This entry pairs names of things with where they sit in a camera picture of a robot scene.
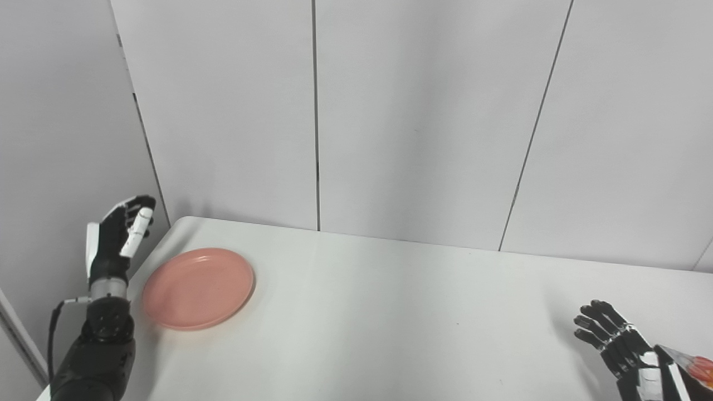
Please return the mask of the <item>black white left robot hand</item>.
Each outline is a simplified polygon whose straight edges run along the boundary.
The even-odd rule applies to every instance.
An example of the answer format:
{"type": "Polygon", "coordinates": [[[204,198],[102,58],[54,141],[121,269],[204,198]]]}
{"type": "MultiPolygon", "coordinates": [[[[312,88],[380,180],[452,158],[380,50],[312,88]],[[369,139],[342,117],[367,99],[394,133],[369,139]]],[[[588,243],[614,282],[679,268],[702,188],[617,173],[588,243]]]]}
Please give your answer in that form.
{"type": "Polygon", "coordinates": [[[87,285],[118,278],[128,282],[127,272],[142,241],[150,236],[157,200],[138,195],[120,201],[100,222],[87,224],[87,285]]]}

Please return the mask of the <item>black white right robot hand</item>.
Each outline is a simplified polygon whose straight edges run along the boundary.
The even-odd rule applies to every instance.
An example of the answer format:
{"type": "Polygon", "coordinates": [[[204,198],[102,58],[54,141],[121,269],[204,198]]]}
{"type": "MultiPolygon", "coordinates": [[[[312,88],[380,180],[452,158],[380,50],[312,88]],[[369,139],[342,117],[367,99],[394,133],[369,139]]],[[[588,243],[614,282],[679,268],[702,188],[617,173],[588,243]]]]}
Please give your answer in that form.
{"type": "Polygon", "coordinates": [[[622,400],[690,400],[674,359],[652,346],[613,305],[591,300],[574,318],[574,335],[595,348],[617,381],[622,400]]]}

